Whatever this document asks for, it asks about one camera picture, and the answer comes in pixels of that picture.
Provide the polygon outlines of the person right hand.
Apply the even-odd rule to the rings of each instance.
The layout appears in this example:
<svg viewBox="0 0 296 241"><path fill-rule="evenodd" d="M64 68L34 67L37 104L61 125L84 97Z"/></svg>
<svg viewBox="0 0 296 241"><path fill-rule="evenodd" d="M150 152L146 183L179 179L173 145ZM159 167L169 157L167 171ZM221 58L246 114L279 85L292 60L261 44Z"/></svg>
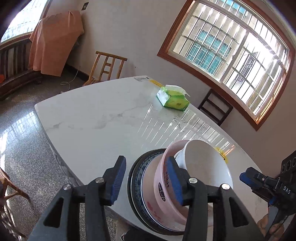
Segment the person right hand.
<svg viewBox="0 0 296 241"><path fill-rule="evenodd" d="M257 226L259 227L261 233L266 236L266 226L268 224L268 214L266 214L262 219L257 222ZM269 234L273 238L273 241L280 240L281 236L283 235L285 228L282 224L277 223L273 225L269 229Z"/></svg>

